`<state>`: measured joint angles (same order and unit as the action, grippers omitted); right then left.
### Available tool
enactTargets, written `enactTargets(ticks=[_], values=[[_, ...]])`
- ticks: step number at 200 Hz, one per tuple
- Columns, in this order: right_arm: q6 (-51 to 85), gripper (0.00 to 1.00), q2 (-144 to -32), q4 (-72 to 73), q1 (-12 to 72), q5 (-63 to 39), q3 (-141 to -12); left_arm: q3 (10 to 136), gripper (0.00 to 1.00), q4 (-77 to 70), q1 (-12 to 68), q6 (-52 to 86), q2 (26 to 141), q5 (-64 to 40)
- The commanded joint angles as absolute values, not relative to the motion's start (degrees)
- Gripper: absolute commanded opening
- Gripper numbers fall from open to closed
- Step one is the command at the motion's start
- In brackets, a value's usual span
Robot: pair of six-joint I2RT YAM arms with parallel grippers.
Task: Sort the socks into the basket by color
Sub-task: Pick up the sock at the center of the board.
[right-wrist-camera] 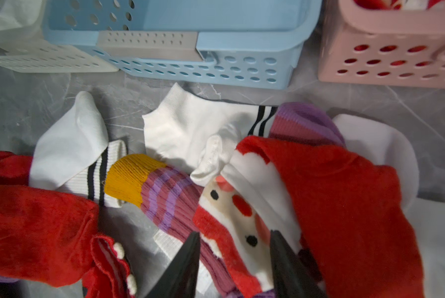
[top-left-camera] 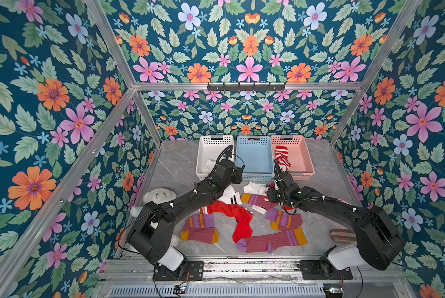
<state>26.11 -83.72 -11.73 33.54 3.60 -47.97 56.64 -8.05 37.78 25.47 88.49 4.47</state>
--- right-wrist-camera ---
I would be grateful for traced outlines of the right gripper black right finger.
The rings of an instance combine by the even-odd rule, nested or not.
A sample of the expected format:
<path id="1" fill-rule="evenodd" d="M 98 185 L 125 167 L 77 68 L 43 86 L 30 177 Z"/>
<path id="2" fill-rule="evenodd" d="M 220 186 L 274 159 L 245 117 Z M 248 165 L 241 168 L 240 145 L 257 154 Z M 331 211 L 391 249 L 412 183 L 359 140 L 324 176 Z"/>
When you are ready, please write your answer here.
<path id="1" fill-rule="evenodd" d="M 270 257 L 276 298 L 327 298 L 278 230 L 270 233 Z"/>

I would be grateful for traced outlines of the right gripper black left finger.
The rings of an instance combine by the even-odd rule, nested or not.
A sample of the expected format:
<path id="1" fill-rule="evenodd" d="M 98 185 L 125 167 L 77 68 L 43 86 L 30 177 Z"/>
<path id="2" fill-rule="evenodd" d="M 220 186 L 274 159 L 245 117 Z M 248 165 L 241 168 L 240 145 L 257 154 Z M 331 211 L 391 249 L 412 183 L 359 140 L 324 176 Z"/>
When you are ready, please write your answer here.
<path id="1" fill-rule="evenodd" d="M 200 233 L 192 232 L 146 298 L 194 298 L 200 245 Z"/>

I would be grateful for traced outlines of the small white ankle sock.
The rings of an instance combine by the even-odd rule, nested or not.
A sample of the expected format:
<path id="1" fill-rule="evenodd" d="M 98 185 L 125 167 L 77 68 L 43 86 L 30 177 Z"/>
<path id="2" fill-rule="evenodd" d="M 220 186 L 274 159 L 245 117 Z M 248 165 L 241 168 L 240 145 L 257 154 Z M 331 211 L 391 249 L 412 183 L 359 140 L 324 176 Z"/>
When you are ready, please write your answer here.
<path id="1" fill-rule="evenodd" d="M 0 31 L 27 27 L 35 23 L 42 0 L 5 1 L 0 9 Z"/>

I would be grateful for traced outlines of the red white striped santa sock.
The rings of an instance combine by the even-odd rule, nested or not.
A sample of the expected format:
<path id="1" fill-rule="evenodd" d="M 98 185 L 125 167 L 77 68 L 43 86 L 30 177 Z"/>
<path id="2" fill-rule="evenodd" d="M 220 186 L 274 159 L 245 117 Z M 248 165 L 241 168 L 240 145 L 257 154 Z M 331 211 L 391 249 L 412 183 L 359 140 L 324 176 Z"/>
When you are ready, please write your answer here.
<path id="1" fill-rule="evenodd" d="M 354 0 L 364 9 L 370 10 L 409 10 L 426 11 L 429 9 L 442 9 L 443 0 Z"/>

